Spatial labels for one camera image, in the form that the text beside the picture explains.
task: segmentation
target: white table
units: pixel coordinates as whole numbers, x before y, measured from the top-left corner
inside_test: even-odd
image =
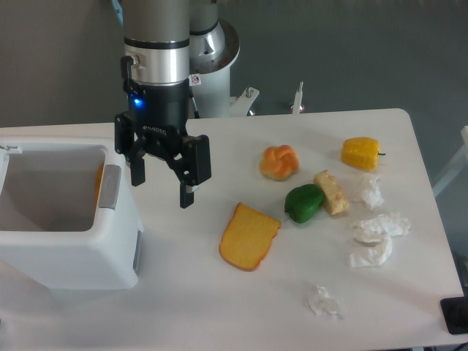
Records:
[[[402,110],[257,116],[189,121],[207,134],[213,177],[178,207],[178,181],[156,159],[146,183],[132,188],[146,231],[140,281],[126,291],[47,290],[0,265],[2,350],[381,350],[457,344],[439,300],[462,290],[410,117]],[[113,135],[112,124],[26,127],[0,135]],[[375,137],[384,208],[400,211],[411,233],[393,242],[379,268],[350,269],[355,243],[345,216],[322,209],[303,226],[287,219],[285,195],[329,169],[353,191],[362,172],[343,164],[344,139]],[[261,176],[264,148],[288,143],[301,159],[285,182]],[[275,216],[282,228],[260,267],[244,272],[218,253],[238,202]],[[344,319],[316,317],[306,304],[313,284],[326,287]]]

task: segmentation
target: blue led light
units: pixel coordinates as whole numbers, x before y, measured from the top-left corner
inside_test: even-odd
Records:
[[[134,99],[133,102],[136,107],[141,107],[143,105],[143,101],[140,99]]]

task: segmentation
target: white bin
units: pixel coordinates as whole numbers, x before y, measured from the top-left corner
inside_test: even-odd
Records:
[[[107,138],[0,137],[0,259],[50,288],[133,287],[143,226],[124,167]]]

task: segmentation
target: gray handle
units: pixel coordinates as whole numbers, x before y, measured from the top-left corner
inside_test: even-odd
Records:
[[[121,173],[122,169],[117,165],[104,167],[97,207],[116,209]]]

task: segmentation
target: crumpled tissue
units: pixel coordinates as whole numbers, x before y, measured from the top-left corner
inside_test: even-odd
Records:
[[[392,238],[381,235],[382,240],[375,246],[362,246],[348,256],[347,265],[351,268],[382,265],[392,253]]]
[[[342,317],[339,303],[329,296],[328,291],[324,287],[314,285],[307,292],[307,303],[317,316],[320,316],[325,311],[329,315],[336,314]]]
[[[352,220],[351,225],[359,231],[389,236],[408,235],[411,227],[408,218],[403,217],[399,212],[384,212],[373,219],[362,221]]]
[[[377,185],[378,178],[379,175],[377,174],[366,173],[363,175],[350,200],[354,203],[364,202],[365,207],[370,211],[380,207],[384,200]]]
[[[392,237],[407,235],[410,221],[398,212],[382,213],[373,219],[352,220],[353,238],[363,246],[352,252],[347,259],[351,268],[382,265],[393,249]]]

